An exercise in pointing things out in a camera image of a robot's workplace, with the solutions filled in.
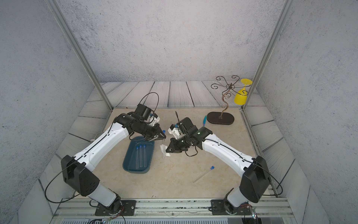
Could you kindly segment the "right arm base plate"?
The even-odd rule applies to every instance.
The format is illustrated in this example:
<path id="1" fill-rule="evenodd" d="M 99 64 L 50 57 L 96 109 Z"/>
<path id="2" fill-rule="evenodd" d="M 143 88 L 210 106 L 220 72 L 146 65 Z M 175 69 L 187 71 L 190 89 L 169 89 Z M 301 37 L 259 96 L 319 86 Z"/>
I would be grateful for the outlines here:
<path id="1" fill-rule="evenodd" d="M 224 199 L 213 199 L 211 200 L 211 206 L 208 210 L 213 215 L 238 215 L 238 216 L 249 216 L 252 214 L 249 205 L 244 204 L 239 207 L 234 207 L 227 200 Z"/>

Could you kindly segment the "teal pen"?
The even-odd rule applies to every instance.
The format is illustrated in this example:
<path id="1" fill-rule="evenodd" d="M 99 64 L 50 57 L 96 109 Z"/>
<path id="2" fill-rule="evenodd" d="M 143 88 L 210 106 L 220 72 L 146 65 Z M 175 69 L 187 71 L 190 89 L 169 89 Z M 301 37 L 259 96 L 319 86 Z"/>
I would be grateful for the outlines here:
<path id="1" fill-rule="evenodd" d="M 207 122 L 207 116 L 204 117 L 202 125 L 205 126 L 206 122 Z"/>

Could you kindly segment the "aluminium front rail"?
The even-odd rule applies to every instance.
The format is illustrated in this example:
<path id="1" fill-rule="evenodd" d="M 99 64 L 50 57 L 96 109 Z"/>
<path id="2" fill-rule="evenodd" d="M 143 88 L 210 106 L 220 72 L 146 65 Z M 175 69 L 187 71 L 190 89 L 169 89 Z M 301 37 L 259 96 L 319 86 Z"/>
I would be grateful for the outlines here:
<path id="1" fill-rule="evenodd" d="M 52 224 L 295 224 L 286 198 L 265 197 L 245 203 L 235 214 L 221 199 L 124 199 L 123 208 L 110 214 L 89 199 L 73 199 L 57 208 Z"/>

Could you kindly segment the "yellow plastic goblet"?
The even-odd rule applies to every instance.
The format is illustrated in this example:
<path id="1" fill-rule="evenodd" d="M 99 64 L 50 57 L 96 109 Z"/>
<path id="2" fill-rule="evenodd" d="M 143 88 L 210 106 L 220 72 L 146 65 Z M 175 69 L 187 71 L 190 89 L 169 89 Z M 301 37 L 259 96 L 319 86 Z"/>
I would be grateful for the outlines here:
<path id="1" fill-rule="evenodd" d="M 246 87 L 250 87 L 253 84 L 253 81 L 247 78 L 241 79 L 241 83 L 244 84 L 244 87 L 240 89 L 234 98 L 234 102 L 237 105 L 245 105 L 248 98 L 248 91 L 246 90 Z"/>

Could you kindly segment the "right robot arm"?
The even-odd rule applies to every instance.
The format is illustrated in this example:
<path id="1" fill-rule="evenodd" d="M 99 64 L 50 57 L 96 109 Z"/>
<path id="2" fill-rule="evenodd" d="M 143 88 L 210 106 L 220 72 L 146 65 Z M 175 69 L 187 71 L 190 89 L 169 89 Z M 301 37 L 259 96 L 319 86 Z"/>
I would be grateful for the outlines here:
<path id="1" fill-rule="evenodd" d="M 240 185 L 230 190 L 223 200 L 226 213 L 234 215 L 248 202 L 259 202 L 270 185 L 269 169 L 261 156 L 253 158 L 234 149 L 206 127 L 198 129 L 193 126 L 186 130 L 179 125 L 172 125 L 168 133 L 173 137 L 166 149 L 167 153 L 180 153 L 191 146 L 198 147 L 219 158 L 241 177 Z"/>

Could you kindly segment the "black metal cup stand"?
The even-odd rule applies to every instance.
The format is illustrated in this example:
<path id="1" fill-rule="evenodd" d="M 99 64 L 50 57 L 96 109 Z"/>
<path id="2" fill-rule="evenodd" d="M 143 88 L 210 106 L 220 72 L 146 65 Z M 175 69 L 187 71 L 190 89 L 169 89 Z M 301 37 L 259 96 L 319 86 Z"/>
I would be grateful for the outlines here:
<path id="1" fill-rule="evenodd" d="M 217 76 L 216 83 L 211 84 L 211 88 L 214 90 L 219 89 L 219 87 L 223 87 L 222 91 L 222 108 L 221 112 L 210 112 L 207 114 L 207 122 L 216 125 L 231 125 L 234 123 L 235 118 L 232 114 L 227 113 L 227 109 L 229 108 L 228 100 L 232 96 L 232 93 L 235 94 L 244 87 L 244 84 L 241 83 L 241 79 L 238 75 L 233 75 L 231 77 L 235 82 L 228 82 L 225 77 Z"/>

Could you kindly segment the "teal plastic tray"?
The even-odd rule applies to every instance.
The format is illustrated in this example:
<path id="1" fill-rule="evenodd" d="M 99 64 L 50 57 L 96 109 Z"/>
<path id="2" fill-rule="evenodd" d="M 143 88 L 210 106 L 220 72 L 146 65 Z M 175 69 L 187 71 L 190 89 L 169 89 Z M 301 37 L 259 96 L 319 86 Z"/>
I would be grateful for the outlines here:
<path id="1" fill-rule="evenodd" d="M 135 137 L 131 140 L 126 152 L 123 169 L 133 174 L 145 174 L 149 171 L 155 142 L 145 141 L 143 137 Z"/>

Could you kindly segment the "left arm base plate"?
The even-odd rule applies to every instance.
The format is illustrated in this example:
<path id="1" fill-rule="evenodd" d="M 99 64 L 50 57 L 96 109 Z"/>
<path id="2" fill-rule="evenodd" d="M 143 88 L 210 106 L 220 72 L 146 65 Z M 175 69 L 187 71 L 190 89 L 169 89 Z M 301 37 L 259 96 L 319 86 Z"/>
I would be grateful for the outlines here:
<path id="1" fill-rule="evenodd" d="M 98 204 L 95 216 L 134 216 L 136 208 L 136 200 L 120 200 L 115 201 L 112 205 L 106 207 L 102 204 Z"/>

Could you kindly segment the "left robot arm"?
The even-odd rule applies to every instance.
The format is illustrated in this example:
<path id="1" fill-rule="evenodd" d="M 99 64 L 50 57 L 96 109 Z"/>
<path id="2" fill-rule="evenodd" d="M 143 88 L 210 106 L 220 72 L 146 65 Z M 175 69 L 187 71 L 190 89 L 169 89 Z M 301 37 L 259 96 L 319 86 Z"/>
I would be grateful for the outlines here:
<path id="1" fill-rule="evenodd" d="M 105 187 L 93 171 L 118 143 L 134 133 L 142 135 L 146 141 L 165 139 L 159 121 L 157 114 L 153 114 L 151 118 L 135 112 L 117 116 L 111 126 L 84 150 L 74 156 L 62 158 L 64 182 L 81 196 L 97 201 L 110 214 L 119 213 L 123 209 L 121 197 Z"/>

